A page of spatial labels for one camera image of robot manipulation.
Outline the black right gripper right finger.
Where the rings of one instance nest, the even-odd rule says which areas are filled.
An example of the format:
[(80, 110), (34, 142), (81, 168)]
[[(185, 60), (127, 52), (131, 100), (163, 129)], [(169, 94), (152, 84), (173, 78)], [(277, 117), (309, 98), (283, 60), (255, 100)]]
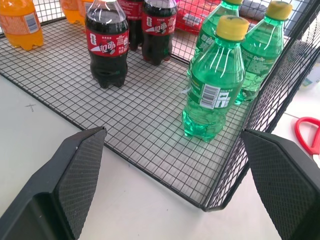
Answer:
[(280, 136), (244, 129), (241, 138), (259, 197), (283, 240), (320, 238), (320, 169)]

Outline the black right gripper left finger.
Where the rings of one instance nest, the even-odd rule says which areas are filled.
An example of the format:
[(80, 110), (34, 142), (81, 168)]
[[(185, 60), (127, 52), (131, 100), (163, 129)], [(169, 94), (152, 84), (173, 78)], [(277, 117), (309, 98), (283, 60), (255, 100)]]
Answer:
[(0, 218), (2, 240), (77, 240), (96, 192), (107, 131), (66, 138)]

